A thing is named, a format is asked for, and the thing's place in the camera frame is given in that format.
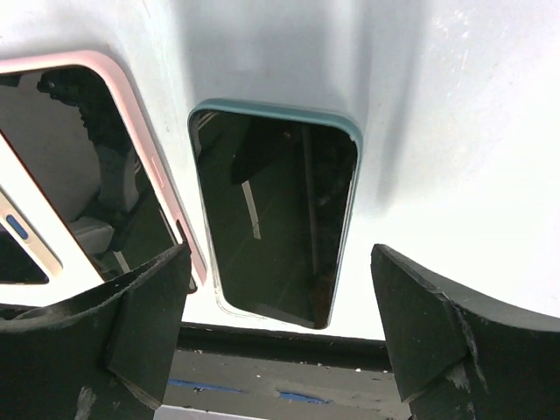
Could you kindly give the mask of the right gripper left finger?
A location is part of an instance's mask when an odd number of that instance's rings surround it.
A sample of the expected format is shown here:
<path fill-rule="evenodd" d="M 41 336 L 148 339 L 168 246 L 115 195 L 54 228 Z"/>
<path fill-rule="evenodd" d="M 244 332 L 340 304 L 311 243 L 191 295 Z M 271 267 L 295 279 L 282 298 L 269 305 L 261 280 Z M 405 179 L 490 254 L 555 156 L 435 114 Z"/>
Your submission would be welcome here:
<path fill-rule="evenodd" d="M 3 419 L 152 419 L 192 261 L 185 243 L 74 297 L 1 322 Z"/>

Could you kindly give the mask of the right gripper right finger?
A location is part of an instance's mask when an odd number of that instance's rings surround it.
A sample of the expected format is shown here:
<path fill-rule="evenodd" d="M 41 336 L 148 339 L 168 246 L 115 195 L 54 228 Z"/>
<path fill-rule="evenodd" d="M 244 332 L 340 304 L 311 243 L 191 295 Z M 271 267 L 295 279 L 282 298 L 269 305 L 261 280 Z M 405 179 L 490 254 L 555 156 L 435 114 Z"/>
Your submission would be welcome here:
<path fill-rule="evenodd" d="M 395 383 L 414 419 L 557 419 L 559 320 L 371 253 Z"/>

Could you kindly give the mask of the pink phone case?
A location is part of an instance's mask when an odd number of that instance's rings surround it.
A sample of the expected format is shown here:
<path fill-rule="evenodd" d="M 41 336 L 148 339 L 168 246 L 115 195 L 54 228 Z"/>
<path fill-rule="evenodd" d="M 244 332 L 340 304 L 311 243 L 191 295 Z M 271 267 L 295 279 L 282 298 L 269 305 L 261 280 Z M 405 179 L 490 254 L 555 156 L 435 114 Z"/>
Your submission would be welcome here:
<path fill-rule="evenodd" d="M 123 68 L 108 55 L 92 50 L 1 59 L 2 74 L 75 66 L 87 67 L 103 79 L 146 170 L 159 204 L 171 223 L 173 234 L 179 242 L 187 242 L 192 251 L 193 278 L 197 286 L 202 288 L 207 280 L 207 266 L 200 245 L 197 243 L 187 211 L 173 184 L 171 170 L 165 166 L 164 151 L 149 130 L 149 124 L 141 110 L 141 103 Z"/>

